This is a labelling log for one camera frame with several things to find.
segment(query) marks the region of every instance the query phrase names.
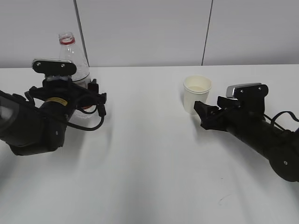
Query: robotic arm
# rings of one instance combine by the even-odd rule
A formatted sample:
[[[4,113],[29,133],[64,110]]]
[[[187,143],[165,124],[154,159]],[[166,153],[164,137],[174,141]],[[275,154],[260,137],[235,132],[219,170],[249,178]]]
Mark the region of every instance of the robotic arm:
[[[25,93],[27,100],[17,94],[0,91],[0,139],[5,141],[15,155],[32,155],[55,151],[64,144],[67,126],[94,131],[104,122],[106,93],[99,94],[94,79],[88,89],[72,82],[76,66],[67,60],[35,59],[32,68],[45,74],[41,88],[31,87]],[[44,101],[35,107],[34,99]],[[82,108],[96,105],[93,112]],[[68,122],[75,110],[83,113],[98,112],[100,123],[82,127]]]
[[[261,83],[233,85],[227,88],[226,98],[218,97],[219,107],[196,101],[194,109],[204,129],[231,133],[267,158],[280,177],[299,182],[299,129],[291,132],[275,122],[283,113],[299,120],[289,111],[273,119],[265,115],[264,98],[268,91]]]

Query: tabletop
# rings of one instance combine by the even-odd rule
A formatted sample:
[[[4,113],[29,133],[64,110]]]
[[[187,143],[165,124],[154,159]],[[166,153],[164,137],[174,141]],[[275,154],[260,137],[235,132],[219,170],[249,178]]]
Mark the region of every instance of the tabletop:
[[[299,116],[299,65],[91,68],[107,92],[94,132],[68,127],[64,147],[15,156],[0,142],[2,224],[294,224],[299,183],[229,133],[205,131],[182,105],[183,80],[212,80],[207,103],[229,85],[268,85],[265,113]],[[32,69],[0,69],[0,90],[42,85]],[[99,118],[72,117],[94,126]],[[284,115],[278,123],[299,126]]]

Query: paper cup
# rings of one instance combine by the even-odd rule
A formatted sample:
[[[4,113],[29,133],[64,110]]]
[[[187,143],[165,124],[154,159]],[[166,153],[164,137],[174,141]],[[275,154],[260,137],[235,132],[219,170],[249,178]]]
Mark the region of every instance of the paper cup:
[[[212,82],[203,76],[189,76],[184,80],[184,109],[189,114],[196,114],[194,102],[206,102]]]

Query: plastic bottle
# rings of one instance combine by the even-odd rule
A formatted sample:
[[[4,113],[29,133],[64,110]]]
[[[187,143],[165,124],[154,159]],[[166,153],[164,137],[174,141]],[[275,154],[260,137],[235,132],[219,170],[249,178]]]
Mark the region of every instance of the plastic bottle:
[[[72,75],[72,80],[75,84],[87,88],[88,83],[91,82],[91,78],[89,75],[89,66],[83,51],[77,46],[75,42],[75,38],[72,32],[63,32],[59,34],[59,42],[60,42],[60,59],[70,60],[72,61],[76,67],[77,72]],[[89,108],[85,108],[84,110],[87,112],[94,111],[95,106],[91,106]],[[92,114],[84,114],[78,110],[74,112],[74,115],[80,118],[89,118]]]

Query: wire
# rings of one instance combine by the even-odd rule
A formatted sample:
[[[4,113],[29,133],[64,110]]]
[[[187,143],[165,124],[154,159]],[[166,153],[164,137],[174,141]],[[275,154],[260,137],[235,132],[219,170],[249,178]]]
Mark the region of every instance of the wire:
[[[2,92],[2,91],[0,91],[0,96],[1,95],[4,98],[8,99],[8,100],[11,100],[11,101],[13,101],[13,102],[15,102],[17,104],[20,104],[20,105],[22,105],[22,106],[24,106],[24,107],[26,107],[28,109],[31,109],[31,110],[33,110],[33,111],[35,111],[37,113],[41,113],[42,115],[44,115],[47,118],[53,119],[55,121],[58,121],[60,123],[65,124],[65,125],[67,125],[69,127],[73,127],[73,128],[76,128],[76,129],[79,129],[79,130],[82,130],[82,131],[95,131],[95,130],[97,130],[98,128],[100,128],[103,125],[103,123],[104,123],[104,116],[106,115],[105,106],[102,105],[102,104],[100,104],[100,105],[97,104],[96,105],[96,109],[98,109],[99,112],[100,112],[99,116],[101,115],[100,116],[101,117],[101,121],[95,127],[84,127],[84,126],[80,126],[80,125],[76,125],[76,124],[70,123],[70,122],[65,121],[65,120],[61,120],[61,119],[57,118],[56,116],[54,116],[54,115],[52,115],[50,113],[47,113],[47,112],[41,110],[40,108],[38,108],[38,107],[30,104],[28,101],[20,100],[20,99],[18,99],[16,97],[13,97],[12,95],[9,95],[7,93]],[[95,102],[96,102],[96,97],[94,95],[89,95],[89,94],[85,94],[85,95],[79,97],[76,100],[76,102],[80,101],[81,99],[83,99],[85,97],[92,97],[95,100]]]
[[[282,115],[282,114],[284,114],[284,113],[288,113],[288,114],[291,116],[291,118],[293,118],[294,121],[299,122],[299,119],[296,118],[296,116],[295,116],[295,114],[294,114],[293,112],[291,112],[291,111],[282,111],[282,112],[279,112],[278,114],[276,114],[276,115],[273,117],[273,119],[272,119],[272,121],[271,121],[271,127],[272,127],[272,128],[274,127],[274,124],[275,124],[276,119],[277,119],[280,115]]]
[[[266,114],[264,114],[264,117],[266,118],[266,119],[268,119],[269,121],[273,121],[273,119],[272,118],[270,118],[268,115],[266,115]],[[277,126],[277,127],[279,127],[281,130],[283,130],[283,131],[285,131],[285,129],[282,127],[282,126],[280,126],[278,123],[276,123],[276,122],[274,122],[274,124]]]

